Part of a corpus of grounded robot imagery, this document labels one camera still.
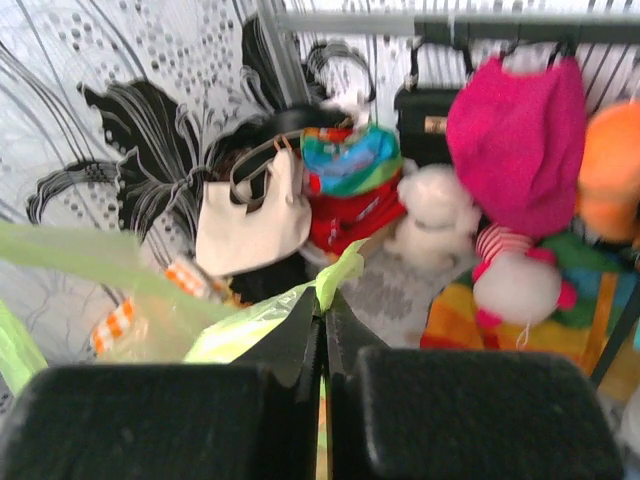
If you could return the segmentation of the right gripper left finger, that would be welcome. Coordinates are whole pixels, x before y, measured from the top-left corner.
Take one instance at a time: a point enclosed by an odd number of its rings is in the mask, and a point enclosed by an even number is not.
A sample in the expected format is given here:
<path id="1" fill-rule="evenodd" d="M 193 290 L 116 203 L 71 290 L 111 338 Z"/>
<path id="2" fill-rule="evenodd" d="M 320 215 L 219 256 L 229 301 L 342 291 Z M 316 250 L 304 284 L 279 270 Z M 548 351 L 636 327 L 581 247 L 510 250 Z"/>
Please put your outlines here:
<path id="1" fill-rule="evenodd" d="M 1 433 L 5 479 L 311 479 L 320 320 L 307 289 L 230 364 L 59 366 Z"/>

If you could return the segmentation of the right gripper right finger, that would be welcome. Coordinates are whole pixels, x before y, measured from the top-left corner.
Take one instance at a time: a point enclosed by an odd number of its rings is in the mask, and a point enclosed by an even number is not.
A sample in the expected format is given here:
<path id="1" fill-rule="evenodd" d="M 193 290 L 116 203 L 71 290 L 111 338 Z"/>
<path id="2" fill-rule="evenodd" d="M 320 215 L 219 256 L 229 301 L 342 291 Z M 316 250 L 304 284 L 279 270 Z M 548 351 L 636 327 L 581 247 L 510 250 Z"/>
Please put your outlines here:
<path id="1" fill-rule="evenodd" d="M 398 349 L 325 317 L 333 479 L 620 479 L 589 379 L 545 353 Z"/>

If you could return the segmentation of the green plastic trash bag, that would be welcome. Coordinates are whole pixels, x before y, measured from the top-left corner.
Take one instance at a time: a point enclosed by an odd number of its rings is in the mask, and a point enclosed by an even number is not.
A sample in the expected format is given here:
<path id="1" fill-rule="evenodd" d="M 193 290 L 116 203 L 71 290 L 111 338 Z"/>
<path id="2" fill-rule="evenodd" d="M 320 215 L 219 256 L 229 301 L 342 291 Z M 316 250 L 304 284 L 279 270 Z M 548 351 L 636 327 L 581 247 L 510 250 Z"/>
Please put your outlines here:
<path id="1" fill-rule="evenodd" d="M 306 288 L 296 286 L 244 309 L 216 304 L 144 267 L 133 235 L 98 230 L 2 222 L 1 257 L 132 294 L 134 323 L 108 362 L 230 363 L 276 329 Z"/>

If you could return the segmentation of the cream canvas tote bag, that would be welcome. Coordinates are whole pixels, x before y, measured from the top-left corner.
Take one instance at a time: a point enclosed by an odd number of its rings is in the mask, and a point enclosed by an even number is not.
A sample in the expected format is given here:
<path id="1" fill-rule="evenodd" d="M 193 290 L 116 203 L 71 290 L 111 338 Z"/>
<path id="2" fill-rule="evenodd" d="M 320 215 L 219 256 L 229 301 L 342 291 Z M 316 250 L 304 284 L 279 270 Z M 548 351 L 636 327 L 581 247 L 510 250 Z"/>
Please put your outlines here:
<path id="1" fill-rule="evenodd" d="M 267 166 L 260 208 L 231 201 L 229 182 L 208 182 L 195 241 L 195 261 L 210 276 L 245 273 L 290 256 L 309 237 L 311 207 L 302 193 L 303 169 L 282 147 Z"/>

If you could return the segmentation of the magenta felt bag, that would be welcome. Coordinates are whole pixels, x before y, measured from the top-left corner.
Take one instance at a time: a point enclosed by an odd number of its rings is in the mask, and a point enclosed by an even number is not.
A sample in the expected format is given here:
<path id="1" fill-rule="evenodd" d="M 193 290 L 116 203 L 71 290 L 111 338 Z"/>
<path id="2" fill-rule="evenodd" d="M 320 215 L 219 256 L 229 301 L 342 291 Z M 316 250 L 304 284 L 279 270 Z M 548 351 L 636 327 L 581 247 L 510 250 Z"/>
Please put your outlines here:
<path id="1" fill-rule="evenodd" d="M 494 56 L 452 103 L 446 141 L 459 180 L 485 215 L 542 238 L 574 215 L 586 121 L 574 57 L 517 74 Z"/>

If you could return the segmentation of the orange checkered towel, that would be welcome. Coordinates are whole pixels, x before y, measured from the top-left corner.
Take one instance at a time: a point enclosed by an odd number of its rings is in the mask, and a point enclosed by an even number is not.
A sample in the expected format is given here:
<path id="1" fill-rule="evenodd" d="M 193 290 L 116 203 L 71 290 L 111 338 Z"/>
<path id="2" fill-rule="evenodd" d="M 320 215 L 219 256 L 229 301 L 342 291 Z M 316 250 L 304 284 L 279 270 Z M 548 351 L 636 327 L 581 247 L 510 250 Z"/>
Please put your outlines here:
<path id="1" fill-rule="evenodd" d="M 230 289 L 230 281 L 206 276 L 193 258 L 177 256 L 164 270 L 164 276 L 175 291 L 215 305 L 239 307 L 236 295 Z M 89 338 L 92 349 L 102 356 L 115 346 L 122 345 L 125 336 L 132 334 L 135 327 L 141 327 L 147 333 L 154 314 L 160 314 L 161 318 L 169 321 L 174 320 L 176 311 L 172 299 L 163 299 L 159 295 L 127 297 L 94 327 Z"/>

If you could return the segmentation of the pink pig plush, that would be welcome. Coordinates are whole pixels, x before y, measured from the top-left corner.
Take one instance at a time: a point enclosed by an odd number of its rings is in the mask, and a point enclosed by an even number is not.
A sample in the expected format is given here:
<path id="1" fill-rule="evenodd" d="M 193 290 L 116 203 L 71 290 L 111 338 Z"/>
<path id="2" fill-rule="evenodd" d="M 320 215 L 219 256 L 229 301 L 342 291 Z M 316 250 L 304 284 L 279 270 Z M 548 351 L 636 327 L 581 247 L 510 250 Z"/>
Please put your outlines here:
<path id="1" fill-rule="evenodd" d="M 476 240 L 480 263 L 472 272 L 476 321 L 535 326 L 557 310 L 570 310 L 578 294 L 557 268 L 555 253 L 533 239 L 491 224 Z"/>

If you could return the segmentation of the white fluffy plush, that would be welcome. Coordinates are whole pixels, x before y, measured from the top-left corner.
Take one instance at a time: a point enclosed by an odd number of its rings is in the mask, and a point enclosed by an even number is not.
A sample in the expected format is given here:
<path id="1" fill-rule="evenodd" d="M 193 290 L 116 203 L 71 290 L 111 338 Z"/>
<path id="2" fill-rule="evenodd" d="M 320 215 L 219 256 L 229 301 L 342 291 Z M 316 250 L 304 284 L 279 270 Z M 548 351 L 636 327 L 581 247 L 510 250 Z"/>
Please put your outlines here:
<path id="1" fill-rule="evenodd" d="M 447 164 L 420 167 L 397 185 L 406 216 L 384 242 L 387 253 L 422 270 L 447 270 L 475 251 L 481 210 Z"/>

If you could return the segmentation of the red garment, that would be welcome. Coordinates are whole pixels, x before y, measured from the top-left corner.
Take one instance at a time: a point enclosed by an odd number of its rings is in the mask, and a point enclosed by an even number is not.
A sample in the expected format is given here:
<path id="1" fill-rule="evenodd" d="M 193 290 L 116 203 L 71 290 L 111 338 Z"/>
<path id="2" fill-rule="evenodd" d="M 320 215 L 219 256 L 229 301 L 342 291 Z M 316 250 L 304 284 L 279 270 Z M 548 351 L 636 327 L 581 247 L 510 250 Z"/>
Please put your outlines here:
<path id="1" fill-rule="evenodd" d="M 312 219 L 309 240 L 324 252 L 340 255 L 354 241 L 372 234 L 402 217 L 396 176 L 361 195 L 309 197 Z"/>

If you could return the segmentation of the rainbow striped cloth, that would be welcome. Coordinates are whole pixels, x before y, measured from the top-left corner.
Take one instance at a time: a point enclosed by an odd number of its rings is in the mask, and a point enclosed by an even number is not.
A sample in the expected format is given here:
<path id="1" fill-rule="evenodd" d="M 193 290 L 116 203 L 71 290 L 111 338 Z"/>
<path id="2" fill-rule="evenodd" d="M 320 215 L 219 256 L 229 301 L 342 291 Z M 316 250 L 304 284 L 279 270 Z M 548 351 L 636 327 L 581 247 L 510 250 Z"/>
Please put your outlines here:
<path id="1" fill-rule="evenodd" d="M 638 273 L 569 231 L 535 245 L 487 228 L 478 252 L 432 301 L 421 347 L 553 352 L 592 373 Z"/>

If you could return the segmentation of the colourful silk scarf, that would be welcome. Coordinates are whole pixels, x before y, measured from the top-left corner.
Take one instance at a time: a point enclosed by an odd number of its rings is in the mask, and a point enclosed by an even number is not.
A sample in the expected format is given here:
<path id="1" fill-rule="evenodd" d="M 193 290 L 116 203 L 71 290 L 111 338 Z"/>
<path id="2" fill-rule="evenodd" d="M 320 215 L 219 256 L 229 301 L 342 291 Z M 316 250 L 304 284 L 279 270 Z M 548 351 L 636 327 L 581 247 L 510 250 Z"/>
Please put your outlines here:
<path id="1" fill-rule="evenodd" d="M 307 190 L 351 197 L 367 193 L 402 170 L 396 135 L 375 124 L 353 128 L 306 128 L 300 137 Z"/>

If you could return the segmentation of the black leather handbag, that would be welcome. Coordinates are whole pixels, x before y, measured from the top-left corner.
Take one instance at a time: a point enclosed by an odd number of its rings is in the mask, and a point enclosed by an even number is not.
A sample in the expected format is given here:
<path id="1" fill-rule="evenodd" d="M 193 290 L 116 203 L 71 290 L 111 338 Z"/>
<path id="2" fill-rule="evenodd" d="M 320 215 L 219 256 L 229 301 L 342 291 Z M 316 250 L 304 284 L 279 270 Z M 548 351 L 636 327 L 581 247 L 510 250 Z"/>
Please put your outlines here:
<path id="1" fill-rule="evenodd" d="M 394 98 L 401 152 L 420 167 L 452 163 L 445 133 L 449 111 L 461 89 L 418 86 L 418 53 L 427 44 L 422 37 L 411 49 L 410 72 Z"/>

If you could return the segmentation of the orange plush toy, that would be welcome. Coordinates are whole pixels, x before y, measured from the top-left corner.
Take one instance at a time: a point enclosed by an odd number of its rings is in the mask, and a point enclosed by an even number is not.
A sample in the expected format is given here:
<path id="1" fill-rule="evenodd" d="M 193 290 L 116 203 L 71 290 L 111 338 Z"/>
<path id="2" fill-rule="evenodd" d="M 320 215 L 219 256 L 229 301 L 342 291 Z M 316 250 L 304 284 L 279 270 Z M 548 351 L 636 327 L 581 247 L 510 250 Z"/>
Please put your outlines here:
<path id="1" fill-rule="evenodd" d="M 613 104 L 586 130 L 576 212 L 613 243 L 639 244 L 639 102 Z"/>

